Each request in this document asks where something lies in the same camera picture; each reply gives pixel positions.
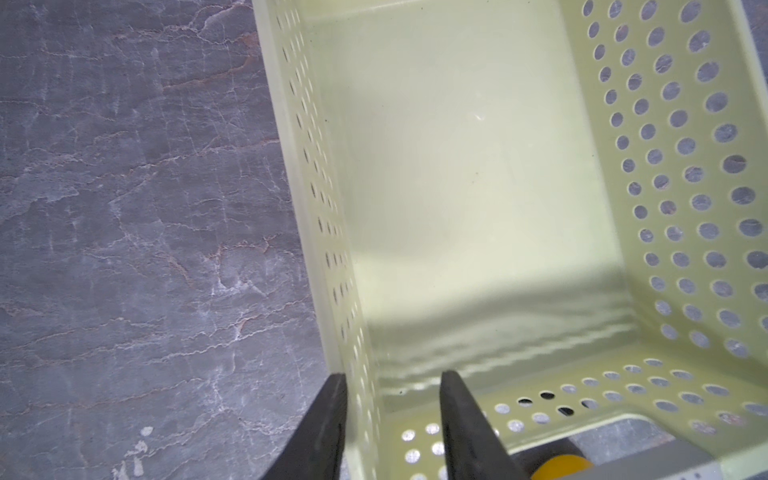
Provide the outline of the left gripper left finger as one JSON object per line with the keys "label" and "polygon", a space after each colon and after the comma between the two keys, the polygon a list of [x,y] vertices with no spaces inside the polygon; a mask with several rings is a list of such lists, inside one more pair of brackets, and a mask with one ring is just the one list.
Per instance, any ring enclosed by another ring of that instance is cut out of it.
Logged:
{"label": "left gripper left finger", "polygon": [[328,376],[265,480],[338,480],[345,448],[348,407],[346,376]]}

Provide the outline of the light green perforated basket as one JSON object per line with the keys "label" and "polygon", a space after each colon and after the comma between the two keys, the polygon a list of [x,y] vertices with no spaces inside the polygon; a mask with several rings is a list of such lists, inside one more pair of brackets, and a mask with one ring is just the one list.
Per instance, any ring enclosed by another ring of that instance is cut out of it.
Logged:
{"label": "light green perforated basket", "polygon": [[739,1],[257,1],[354,479],[623,419],[767,470],[767,86]]}

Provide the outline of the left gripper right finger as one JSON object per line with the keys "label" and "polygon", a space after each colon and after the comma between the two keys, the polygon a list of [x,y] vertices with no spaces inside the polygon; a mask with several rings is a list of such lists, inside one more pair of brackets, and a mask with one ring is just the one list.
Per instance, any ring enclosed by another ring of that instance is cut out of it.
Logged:
{"label": "left gripper right finger", "polygon": [[458,372],[441,374],[439,404],[449,479],[528,479],[512,461]]}

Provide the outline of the yellow tape measure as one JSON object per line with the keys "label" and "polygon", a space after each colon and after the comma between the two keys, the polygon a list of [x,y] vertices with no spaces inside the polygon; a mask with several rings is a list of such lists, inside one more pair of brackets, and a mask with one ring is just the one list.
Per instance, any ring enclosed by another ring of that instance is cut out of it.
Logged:
{"label": "yellow tape measure", "polygon": [[594,467],[567,439],[520,451],[512,456],[512,460],[532,480],[560,479]]}

